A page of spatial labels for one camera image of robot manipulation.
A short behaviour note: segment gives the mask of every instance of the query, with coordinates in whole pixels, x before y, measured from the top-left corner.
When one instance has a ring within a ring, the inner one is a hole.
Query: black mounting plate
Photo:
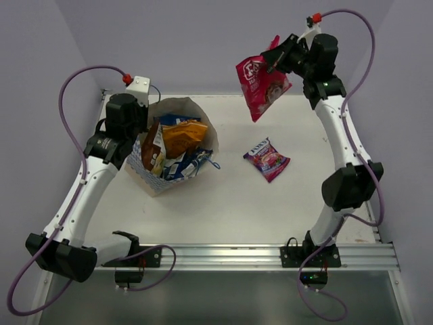
[[[138,251],[142,252],[145,249],[152,248],[152,246],[139,246]],[[156,248],[136,259],[130,259],[128,261],[110,261],[102,265],[103,267],[143,267],[142,264],[140,264],[140,260],[145,261],[145,268],[151,267],[151,268],[158,268],[161,264],[161,254],[162,254],[162,248]]]
[[[303,247],[289,246],[289,250],[290,253],[288,253],[286,246],[279,248],[282,267],[300,267],[301,263],[307,258]],[[322,267],[324,261],[327,261],[327,267],[341,267],[340,252],[336,245],[332,245],[321,251],[318,255],[314,256],[305,267]]]

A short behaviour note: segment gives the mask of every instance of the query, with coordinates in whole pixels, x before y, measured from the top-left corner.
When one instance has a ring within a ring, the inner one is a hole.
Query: brown snack bag
[[[179,157],[182,153],[195,149],[204,139],[208,126],[188,120],[178,125],[164,125],[162,137],[166,146],[167,159]]]
[[[159,119],[152,125],[141,146],[141,161],[145,169],[156,176],[164,170],[166,150],[162,140],[162,126]]]

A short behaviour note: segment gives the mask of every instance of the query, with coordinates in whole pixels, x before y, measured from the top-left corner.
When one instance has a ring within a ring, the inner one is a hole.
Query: red snack bag
[[[267,50],[277,47],[278,43],[277,35]],[[267,73],[266,69],[262,56],[246,58],[236,66],[237,76],[253,122],[256,122],[269,106],[292,86],[286,74],[276,70]]]

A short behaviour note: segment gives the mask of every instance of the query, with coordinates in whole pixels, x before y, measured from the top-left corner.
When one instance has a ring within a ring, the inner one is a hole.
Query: bag
[[[154,118],[164,116],[168,113],[185,116],[196,116],[201,118],[201,122],[208,126],[208,130],[202,143],[200,144],[200,147],[212,150],[212,156],[210,158],[214,160],[219,151],[218,135],[212,123],[209,121],[206,113],[189,97],[167,98],[165,100],[161,100],[159,103],[151,104],[149,106],[147,126],[150,127],[154,124]],[[143,188],[146,193],[148,193],[150,196],[156,196],[159,193],[196,176],[195,173],[192,173],[192,175],[189,177],[167,181],[146,170],[143,167],[143,163],[141,161],[141,146],[143,145],[146,135],[147,133],[141,133],[137,137],[137,140],[133,146],[133,151],[128,156],[127,163],[124,167],[125,171],[134,179],[137,184],[140,185],[141,188]],[[197,176],[206,172],[210,168],[213,168],[212,165],[207,161],[204,162],[203,166],[200,167]]]
[[[277,47],[278,43],[277,35],[267,50]],[[292,86],[286,74],[276,70],[268,73],[262,56],[246,58],[236,66],[236,70],[253,122]]]

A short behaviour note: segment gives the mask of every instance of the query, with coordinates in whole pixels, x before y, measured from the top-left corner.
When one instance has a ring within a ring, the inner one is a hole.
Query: table surface
[[[215,161],[221,170],[210,169],[151,198],[122,169],[102,196],[86,241],[115,230],[150,244],[282,244],[292,236],[301,241],[322,210],[321,183],[334,172],[326,133],[307,100],[282,96],[253,123],[241,95],[190,97],[218,132]],[[242,158],[266,137],[292,159],[272,183]],[[357,213],[368,218],[365,205]],[[338,242],[375,238],[370,227],[349,219]]]

